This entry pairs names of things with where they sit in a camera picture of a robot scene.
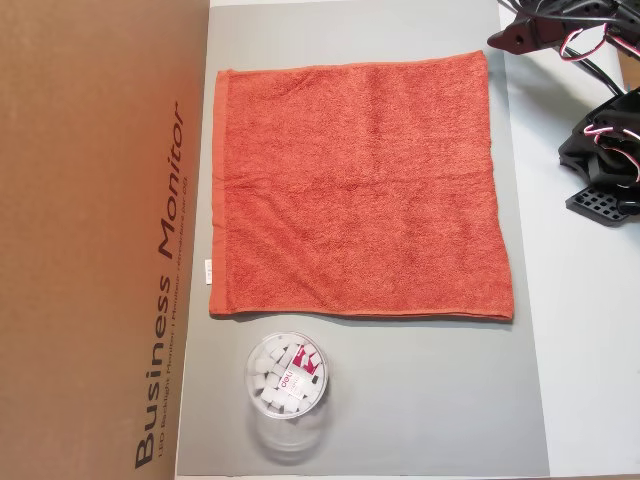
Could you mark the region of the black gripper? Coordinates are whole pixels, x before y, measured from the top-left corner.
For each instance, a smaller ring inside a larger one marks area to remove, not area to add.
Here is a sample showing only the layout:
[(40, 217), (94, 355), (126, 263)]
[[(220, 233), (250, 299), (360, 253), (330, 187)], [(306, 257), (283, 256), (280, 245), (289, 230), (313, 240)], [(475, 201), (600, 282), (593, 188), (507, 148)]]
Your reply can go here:
[(555, 47), (566, 36), (561, 20), (544, 18), (559, 15), (564, 1), (520, 1), (523, 12), (504, 30), (491, 35), (487, 44), (511, 54)]

